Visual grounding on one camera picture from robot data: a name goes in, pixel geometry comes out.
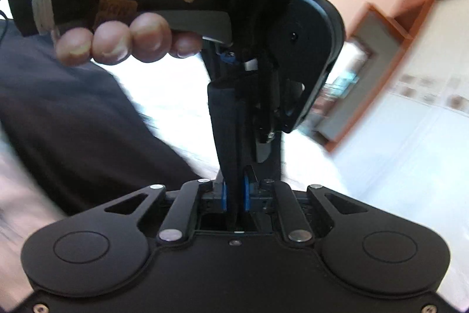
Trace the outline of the black pants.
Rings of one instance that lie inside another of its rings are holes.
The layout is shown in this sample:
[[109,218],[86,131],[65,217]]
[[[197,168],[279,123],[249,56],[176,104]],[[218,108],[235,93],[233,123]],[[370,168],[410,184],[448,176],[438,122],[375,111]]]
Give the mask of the black pants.
[[170,146],[95,64],[65,67],[48,37],[1,22],[1,227],[37,228],[151,184],[213,178]]

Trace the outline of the white script-print bedspread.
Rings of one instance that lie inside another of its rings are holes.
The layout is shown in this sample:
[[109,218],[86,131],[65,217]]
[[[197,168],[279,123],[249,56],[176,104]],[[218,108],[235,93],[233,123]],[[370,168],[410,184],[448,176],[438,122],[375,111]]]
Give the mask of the white script-print bedspread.
[[[208,112],[208,74],[199,59],[181,64],[169,57],[145,69],[138,63],[109,70],[119,89],[152,134],[174,149],[200,175],[219,170]],[[299,132],[283,138],[282,176],[303,191],[321,184],[347,190],[332,159]],[[42,191],[1,133],[1,307],[15,308],[32,291],[22,271],[20,252],[26,238],[65,217]]]

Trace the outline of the wooden door frame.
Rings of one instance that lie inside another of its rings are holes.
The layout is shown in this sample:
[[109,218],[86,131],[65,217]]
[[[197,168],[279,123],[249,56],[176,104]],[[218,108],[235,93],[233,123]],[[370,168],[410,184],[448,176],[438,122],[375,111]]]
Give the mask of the wooden door frame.
[[329,0],[341,13],[348,38],[355,39],[371,22],[378,25],[386,39],[395,45],[390,57],[374,52],[361,67],[357,83],[343,99],[338,99],[324,118],[325,122],[342,112],[338,133],[326,140],[329,153],[336,151],[362,120],[370,106],[389,82],[436,0]]

